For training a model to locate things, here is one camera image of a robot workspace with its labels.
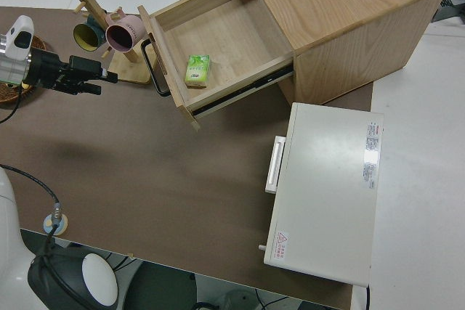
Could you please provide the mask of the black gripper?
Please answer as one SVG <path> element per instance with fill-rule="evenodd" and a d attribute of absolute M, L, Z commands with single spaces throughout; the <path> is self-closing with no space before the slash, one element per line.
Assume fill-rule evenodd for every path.
<path fill-rule="evenodd" d="M 54 52 L 32 48 L 23 83 L 66 94 L 101 95 L 101 87 L 89 81 L 117 82 L 118 74 L 108 72 L 101 62 L 71 55 L 61 62 Z"/>

